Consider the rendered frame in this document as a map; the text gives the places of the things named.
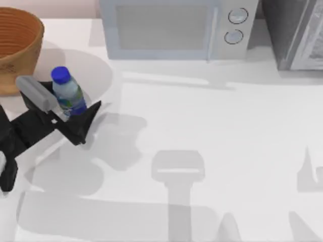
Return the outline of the clear bottle with blue cap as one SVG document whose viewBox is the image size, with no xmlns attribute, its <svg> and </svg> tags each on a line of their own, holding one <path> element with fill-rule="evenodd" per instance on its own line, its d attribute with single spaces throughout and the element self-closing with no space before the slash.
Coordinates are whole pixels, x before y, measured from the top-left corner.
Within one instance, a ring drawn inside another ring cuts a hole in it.
<svg viewBox="0 0 323 242">
<path fill-rule="evenodd" d="M 81 115 L 87 110 L 82 89 L 65 66 L 55 67 L 51 71 L 52 89 L 64 115 Z"/>
</svg>

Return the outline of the pale grey cabinet door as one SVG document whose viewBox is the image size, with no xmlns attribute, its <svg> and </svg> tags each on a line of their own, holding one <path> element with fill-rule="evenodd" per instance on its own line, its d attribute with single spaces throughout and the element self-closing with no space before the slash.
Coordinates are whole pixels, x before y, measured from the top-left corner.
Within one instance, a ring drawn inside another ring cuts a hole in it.
<svg viewBox="0 0 323 242">
<path fill-rule="evenodd" d="M 323 0 L 307 0 L 291 70 L 323 71 Z"/>
</svg>

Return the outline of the pale microwave oven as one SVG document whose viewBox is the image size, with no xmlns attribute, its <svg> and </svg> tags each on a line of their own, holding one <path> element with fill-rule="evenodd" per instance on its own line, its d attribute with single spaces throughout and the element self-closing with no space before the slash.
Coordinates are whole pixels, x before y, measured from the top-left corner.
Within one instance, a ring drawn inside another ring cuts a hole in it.
<svg viewBox="0 0 323 242">
<path fill-rule="evenodd" d="M 258 1 L 259 0 L 216 0 L 218 6 L 218 21 L 211 61 L 226 59 L 235 60 L 245 57 Z M 228 20 L 229 12 L 237 8 L 245 8 L 248 11 L 248 18 L 242 24 L 232 24 Z M 226 32 L 234 29 L 241 30 L 244 34 L 244 38 L 238 44 L 229 45 L 224 41 L 224 35 Z"/>
</svg>

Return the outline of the round microwave knob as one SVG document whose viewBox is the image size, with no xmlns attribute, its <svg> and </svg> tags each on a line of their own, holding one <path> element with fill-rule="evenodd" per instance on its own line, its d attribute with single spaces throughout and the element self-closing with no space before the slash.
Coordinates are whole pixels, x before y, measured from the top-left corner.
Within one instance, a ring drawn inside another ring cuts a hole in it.
<svg viewBox="0 0 323 242">
<path fill-rule="evenodd" d="M 248 11 L 245 8 L 233 9 L 228 14 L 228 20 L 232 24 L 242 24 L 248 18 Z"/>
<path fill-rule="evenodd" d="M 235 45 L 240 43 L 244 38 L 244 34 L 241 30 L 234 29 L 226 32 L 224 35 L 224 41 L 229 45 Z"/>
</svg>

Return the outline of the microwave oven door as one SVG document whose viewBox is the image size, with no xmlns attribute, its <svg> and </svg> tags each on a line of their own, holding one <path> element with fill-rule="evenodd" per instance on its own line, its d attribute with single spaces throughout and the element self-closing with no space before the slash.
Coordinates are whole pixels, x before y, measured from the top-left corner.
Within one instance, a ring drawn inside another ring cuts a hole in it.
<svg viewBox="0 0 323 242">
<path fill-rule="evenodd" d="M 99 0 L 110 59 L 208 60 L 216 0 Z"/>
</svg>

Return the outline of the brown wooden basket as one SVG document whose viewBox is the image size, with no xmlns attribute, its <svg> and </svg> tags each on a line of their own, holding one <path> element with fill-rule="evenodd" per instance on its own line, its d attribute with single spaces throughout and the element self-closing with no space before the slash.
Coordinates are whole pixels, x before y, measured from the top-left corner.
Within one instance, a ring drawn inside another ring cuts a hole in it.
<svg viewBox="0 0 323 242">
<path fill-rule="evenodd" d="M 33 75 L 44 35 L 44 24 L 25 10 L 0 7 L 0 96 L 19 93 L 18 76 Z"/>
</svg>

